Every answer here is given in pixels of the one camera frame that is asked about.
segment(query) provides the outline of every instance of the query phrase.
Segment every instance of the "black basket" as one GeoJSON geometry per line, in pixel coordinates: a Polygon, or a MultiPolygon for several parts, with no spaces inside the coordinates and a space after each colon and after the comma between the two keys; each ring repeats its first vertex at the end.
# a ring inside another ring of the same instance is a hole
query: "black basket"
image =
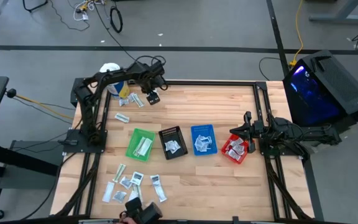
{"type": "Polygon", "coordinates": [[[162,150],[164,151],[165,158],[167,160],[174,159],[176,157],[180,157],[180,156],[184,156],[184,155],[188,154],[185,140],[183,140],[183,136],[181,135],[179,126],[159,131],[158,135],[160,135],[162,150]],[[173,154],[171,151],[166,151],[165,143],[169,142],[169,141],[176,141],[179,144],[180,149],[178,149],[173,154]]]}

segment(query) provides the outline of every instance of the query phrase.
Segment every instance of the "yellow cable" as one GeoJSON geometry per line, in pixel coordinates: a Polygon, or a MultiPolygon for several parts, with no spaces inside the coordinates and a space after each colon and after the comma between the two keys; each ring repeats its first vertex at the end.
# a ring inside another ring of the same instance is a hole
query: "yellow cable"
{"type": "Polygon", "coordinates": [[[22,99],[22,100],[26,100],[26,101],[31,102],[31,103],[35,103],[35,104],[37,104],[37,105],[39,105],[39,106],[41,106],[41,107],[43,107],[43,108],[49,110],[50,112],[55,113],[55,114],[57,114],[57,115],[59,115],[59,116],[62,116],[62,117],[64,117],[64,118],[73,119],[72,117],[69,117],[69,116],[67,116],[67,115],[64,115],[64,114],[61,114],[61,113],[59,113],[59,112],[54,111],[54,110],[51,109],[49,106],[45,106],[45,105],[41,104],[41,103],[38,102],[38,101],[31,100],[31,99],[29,99],[29,98],[27,98],[27,97],[25,97],[25,96],[20,96],[20,95],[18,95],[18,94],[16,94],[16,97],[18,97],[18,98],[20,98],[20,99],[22,99]]]}
{"type": "Polygon", "coordinates": [[[293,57],[292,62],[290,62],[290,65],[293,67],[296,64],[296,57],[298,56],[299,52],[303,49],[303,42],[302,42],[302,38],[301,38],[301,34],[299,33],[299,28],[298,28],[298,15],[302,6],[303,0],[301,0],[301,3],[299,3],[299,7],[298,10],[296,12],[296,17],[295,17],[295,28],[296,28],[296,32],[298,33],[298,38],[299,41],[301,42],[301,48],[296,52],[296,54],[293,57]]]}

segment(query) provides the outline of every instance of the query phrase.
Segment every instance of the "gray floor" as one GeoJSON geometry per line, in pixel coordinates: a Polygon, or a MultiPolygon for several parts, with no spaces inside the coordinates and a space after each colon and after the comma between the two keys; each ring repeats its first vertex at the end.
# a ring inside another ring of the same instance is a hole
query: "gray floor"
{"type": "MultiPolygon", "coordinates": [[[[28,0],[28,4],[42,1],[28,0]]],[[[54,0],[54,3],[70,26],[85,27],[84,23],[73,20],[73,9],[66,1],[54,0]]],[[[358,34],[358,25],[308,21],[310,13],[334,12],[343,3],[304,2],[299,24],[305,49],[353,49],[354,43],[347,38],[358,34]]],[[[300,46],[294,21],[298,4],[299,0],[273,1],[285,49],[300,46]]],[[[141,0],[118,2],[118,6],[124,18],[124,30],[114,36],[125,46],[277,48],[265,1],[141,0]]],[[[107,22],[103,8],[99,11],[107,22]]],[[[89,24],[91,27],[84,32],[68,30],[59,22],[50,3],[29,14],[23,10],[20,0],[9,0],[0,16],[0,45],[117,45],[103,29],[95,11],[89,12],[89,24]]],[[[163,55],[167,59],[167,78],[222,80],[263,80],[258,69],[259,60],[278,57],[277,54],[238,52],[130,54],[134,57],[163,55]]],[[[292,60],[293,55],[286,56],[288,61],[292,60]]],[[[358,80],[358,55],[336,57],[358,80]]],[[[21,95],[45,103],[70,106],[73,79],[94,74],[106,62],[126,66],[131,59],[118,51],[0,50],[0,75],[8,76],[8,88],[15,88],[21,95]]],[[[271,80],[283,78],[277,60],[265,60],[262,70],[271,80]]],[[[72,111],[59,111],[73,114],[72,111]]],[[[1,103],[2,146],[8,147],[13,139],[42,141],[63,133],[67,128],[68,124],[17,101],[4,98],[1,103]]],[[[358,223],[358,124],[342,138],[343,143],[314,154],[311,159],[325,220],[358,223]]],[[[6,212],[3,220],[26,216],[46,194],[46,190],[3,191],[0,199],[0,209],[6,212]]],[[[48,200],[33,217],[47,216],[51,203],[52,200],[48,200]]]]}

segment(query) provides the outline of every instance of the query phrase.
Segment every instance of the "blue tray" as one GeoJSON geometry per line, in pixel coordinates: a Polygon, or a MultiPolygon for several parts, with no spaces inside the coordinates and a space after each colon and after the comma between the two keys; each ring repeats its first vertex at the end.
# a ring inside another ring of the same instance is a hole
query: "blue tray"
{"type": "Polygon", "coordinates": [[[212,124],[192,126],[191,127],[191,138],[193,140],[194,155],[205,156],[205,155],[218,153],[218,148],[216,147],[214,128],[213,128],[212,124]],[[197,151],[195,143],[196,143],[196,139],[199,135],[204,136],[204,137],[211,136],[211,140],[212,140],[211,149],[208,149],[206,152],[197,151]]]}

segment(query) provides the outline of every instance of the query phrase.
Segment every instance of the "person's hand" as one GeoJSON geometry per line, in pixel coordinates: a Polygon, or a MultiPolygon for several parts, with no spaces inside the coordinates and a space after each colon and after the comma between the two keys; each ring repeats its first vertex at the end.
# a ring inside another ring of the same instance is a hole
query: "person's hand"
{"type": "Polygon", "coordinates": [[[122,220],[119,220],[118,224],[136,224],[136,222],[132,218],[124,218],[122,220]]]}

